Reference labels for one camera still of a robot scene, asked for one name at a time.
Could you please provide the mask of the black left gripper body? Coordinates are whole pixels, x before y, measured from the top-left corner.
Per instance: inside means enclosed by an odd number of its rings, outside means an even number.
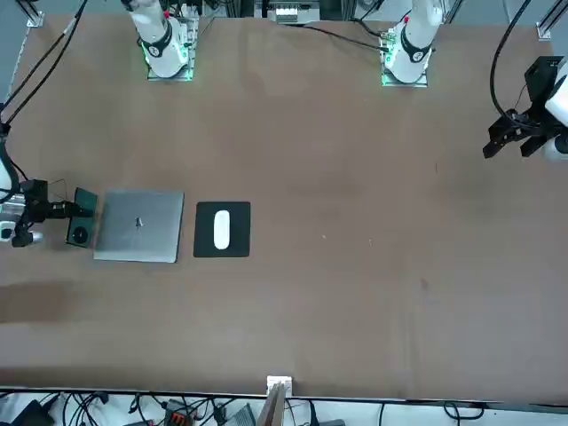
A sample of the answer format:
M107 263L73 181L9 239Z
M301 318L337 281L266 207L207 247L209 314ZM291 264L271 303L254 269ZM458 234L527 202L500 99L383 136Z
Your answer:
M561 56L539 56L525 71L525 83L530 107L525 111L529 122L545 129L558 126L558 121L545 108L545 103L556 83Z

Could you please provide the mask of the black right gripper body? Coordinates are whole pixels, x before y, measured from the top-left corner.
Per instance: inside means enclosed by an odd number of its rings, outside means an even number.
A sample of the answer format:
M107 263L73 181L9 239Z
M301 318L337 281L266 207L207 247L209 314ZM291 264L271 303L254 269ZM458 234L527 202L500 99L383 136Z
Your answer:
M43 222L50 208L48 182L30 179L20 183L20 192L25 199L25 208L21 215L23 222Z

